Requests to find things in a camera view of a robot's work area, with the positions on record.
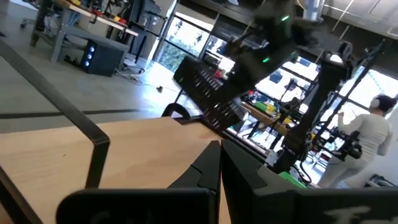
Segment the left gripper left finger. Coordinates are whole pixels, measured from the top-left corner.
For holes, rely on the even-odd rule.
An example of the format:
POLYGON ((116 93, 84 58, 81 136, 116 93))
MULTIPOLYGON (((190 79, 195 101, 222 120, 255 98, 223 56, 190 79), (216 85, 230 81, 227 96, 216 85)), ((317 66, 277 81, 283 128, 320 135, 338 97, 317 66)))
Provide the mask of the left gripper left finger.
POLYGON ((166 189, 86 189, 65 197, 57 224, 217 224, 221 145, 212 141, 166 189))

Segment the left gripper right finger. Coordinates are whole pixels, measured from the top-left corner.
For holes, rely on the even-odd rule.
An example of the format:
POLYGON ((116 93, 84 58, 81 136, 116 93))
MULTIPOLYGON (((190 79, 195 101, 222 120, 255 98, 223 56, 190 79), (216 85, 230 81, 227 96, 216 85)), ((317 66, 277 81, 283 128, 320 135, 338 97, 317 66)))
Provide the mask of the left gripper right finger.
POLYGON ((229 140, 222 180, 232 223, 397 223, 397 188, 301 189, 229 140))

